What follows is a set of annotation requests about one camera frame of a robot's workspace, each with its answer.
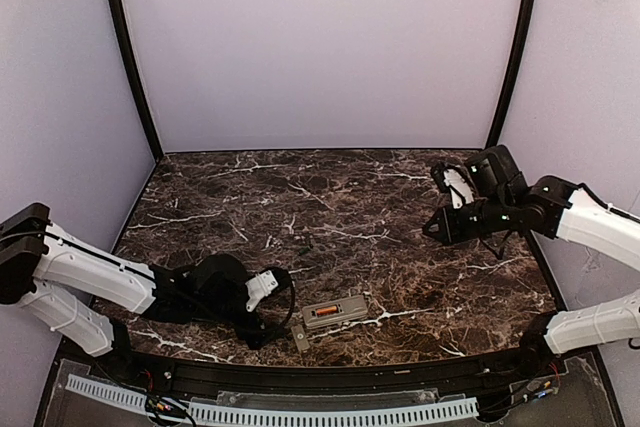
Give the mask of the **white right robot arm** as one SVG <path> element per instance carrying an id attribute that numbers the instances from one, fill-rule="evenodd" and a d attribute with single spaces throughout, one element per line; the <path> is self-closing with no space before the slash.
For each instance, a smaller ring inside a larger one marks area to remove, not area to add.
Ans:
<path id="1" fill-rule="evenodd" d="M 639 219 L 601 200 L 586 184 L 548 175 L 527 184 L 508 148 L 496 145 L 462 166 L 439 162 L 431 169 L 450 203 L 423 225 L 425 236 L 450 246 L 494 233 L 536 232 L 594 249 L 639 267 Z M 537 316 L 520 341 L 530 355 L 550 357 L 639 336 L 639 294 L 574 311 Z"/>

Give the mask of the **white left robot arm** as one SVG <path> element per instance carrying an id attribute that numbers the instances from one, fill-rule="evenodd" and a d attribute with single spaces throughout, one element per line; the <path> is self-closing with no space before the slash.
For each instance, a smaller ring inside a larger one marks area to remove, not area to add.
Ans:
<path id="1" fill-rule="evenodd" d="M 129 348 L 128 331 L 90 309 L 75 290 L 156 322 L 228 325 L 254 349 L 279 331 L 256 311 L 282 284 L 273 271 L 251 276 L 227 254 L 178 268 L 129 261 L 70 235 L 49 213 L 33 203 L 2 221 L 1 302 L 29 311 L 87 354 Z"/>

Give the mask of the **white remote control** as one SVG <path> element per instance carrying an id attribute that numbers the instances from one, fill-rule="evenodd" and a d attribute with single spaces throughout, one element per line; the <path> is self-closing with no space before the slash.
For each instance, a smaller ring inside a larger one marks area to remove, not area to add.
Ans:
<path id="1" fill-rule="evenodd" d="M 304 326 L 311 330 L 361 320 L 367 314 L 368 306 L 363 295 L 350 296 L 302 308 Z"/>

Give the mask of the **grey battery cover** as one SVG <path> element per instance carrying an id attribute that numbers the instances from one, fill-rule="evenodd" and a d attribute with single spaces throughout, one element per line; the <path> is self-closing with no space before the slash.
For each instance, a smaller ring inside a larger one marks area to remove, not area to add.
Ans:
<path id="1" fill-rule="evenodd" d="M 310 343 L 307 339 L 306 332 L 301 325 L 292 326 L 291 333 L 299 352 L 304 352 L 310 348 Z"/>

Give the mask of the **orange battery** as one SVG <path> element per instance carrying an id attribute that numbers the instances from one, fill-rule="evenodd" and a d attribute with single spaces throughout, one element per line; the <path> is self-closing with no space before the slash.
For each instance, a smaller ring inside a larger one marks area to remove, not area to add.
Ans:
<path id="1" fill-rule="evenodd" d="M 324 308 L 319 308 L 315 311 L 315 315 L 317 317 L 324 317 L 324 316 L 328 316 L 328 315 L 335 315 L 337 313 L 339 313 L 339 307 L 338 306 L 329 306 L 329 307 L 324 307 Z"/>

